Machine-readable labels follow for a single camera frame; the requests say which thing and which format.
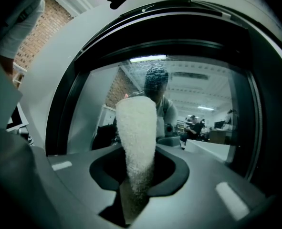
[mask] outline white wall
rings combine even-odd
[[[213,127],[214,126],[214,122],[212,120],[212,114],[208,113],[206,114],[203,119],[205,119],[206,121],[206,127]]]
[[[185,116],[185,117],[184,117],[184,116],[178,116],[178,117],[177,117],[177,120],[185,121],[185,118],[186,118],[186,116]]]
[[[97,121],[111,84],[118,71],[117,64],[90,73],[79,96],[68,138],[67,153],[90,150]]]
[[[226,116],[227,116],[227,112],[228,112],[228,110],[225,110],[225,111],[222,111],[222,112],[213,114],[213,115],[212,115],[213,125],[214,125],[214,123],[217,122],[217,121],[223,121],[223,120],[225,120],[225,118],[226,118]]]

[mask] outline glass window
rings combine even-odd
[[[170,55],[134,58],[94,70],[75,108],[68,153],[119,143],[116,104],[147,96],[156,103],[158,144],[231,162],[240,124],[233,97],[235,86],[242,84],[237,74],[225,62]]]

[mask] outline desk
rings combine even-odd
[[[232,154],[230,145],[216,144],[216,143],[206,143],[195,140],[187,140],[185,151],[194,153],[194,154],[206,154],[214,159],[218,160],[221,163],[230,163],[232,162]]]
[[[217,144],[225,144],[226,137],[231,139],[232,131],[211,130],[209,132],[209,142]]]

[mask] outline machine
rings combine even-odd
[[[240,124],[226,165],[157,144],[149,202],[130,228],[233,228],[277,220],[282,199],[282,24],[259,0],[127,0],[73,19],[43,48],[21,93],[0,72],[0,129],[18,101],[34,139],[0,130],[0,197],[39,228],[119,228],[119,184],[125,176],[120,144],[90,146],[75,114],[90,72],[147,55],[197,57],[231,69],[233,108]],[[217,187],[226,183],[246,213],[235,216]]]

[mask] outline seated person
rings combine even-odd
[[[225,118],[225,123],[222,126],[222,129],[227,131],[237,130],[238,125],[238,115],[235,109],[230,109]]]
[[[164,125],[177,123],[177,109],[173,102],[164,96],[168,83],[168,72],[161,67],[150,67],[145,76],[144,90],[132,93],[129,97],[146,96],[156,103],[157,137],[164,137]]]
[[[205,141],[205,142],[209,140],[209,130],[206,128],[205,125],[202,126],[202,129],[200,132],[200,139],[201,141]]]
[[[185,133],[180,138],[182,142],[186,142],[188,139],[196,140],[202,129],[202,124],[198,122],[194,115],[188,119],[188,122],[193,123],[193,125],[188,124],[188,127],[184,129]]]

